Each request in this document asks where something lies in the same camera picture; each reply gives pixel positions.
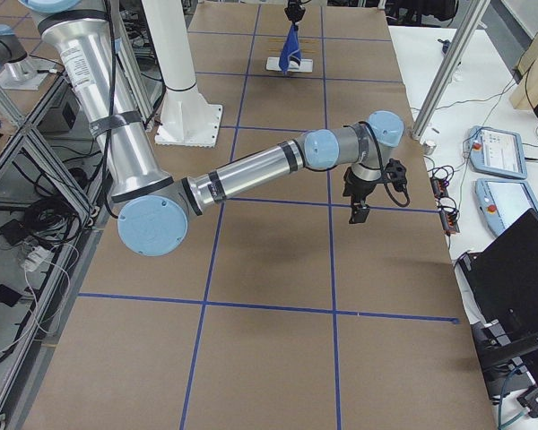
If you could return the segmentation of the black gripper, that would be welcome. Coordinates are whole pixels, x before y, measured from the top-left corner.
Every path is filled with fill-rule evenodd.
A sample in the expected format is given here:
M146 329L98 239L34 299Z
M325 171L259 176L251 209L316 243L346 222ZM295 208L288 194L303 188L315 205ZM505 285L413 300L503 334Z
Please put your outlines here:
M375 190L378 180L364 180L358 177L352 168L347 168L344 176L343 197L351 198L350 224L363 224L369 216L369 206L366 204L367 197Z
M285 15L290 22L300 22L305 14L305 2L302 0L288 0L284 8Z

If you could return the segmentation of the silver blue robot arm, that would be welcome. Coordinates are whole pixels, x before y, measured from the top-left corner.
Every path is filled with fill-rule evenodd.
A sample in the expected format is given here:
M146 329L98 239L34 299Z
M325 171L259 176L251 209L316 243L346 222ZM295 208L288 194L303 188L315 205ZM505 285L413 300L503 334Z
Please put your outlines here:
M346 166L343 193L351 223L369 215L367 197L385 187L390 197L407 190L406 170L392 157L404 133L401 118L376 111L340 129L309 131L201 175L175 180L152 150L143 117L117 67L118 9L108 1L29 1L42 39L58 52L74 94L114 181L117 230L133 252L160 256L177 248L189 221L278 177L302 169L324 172Z

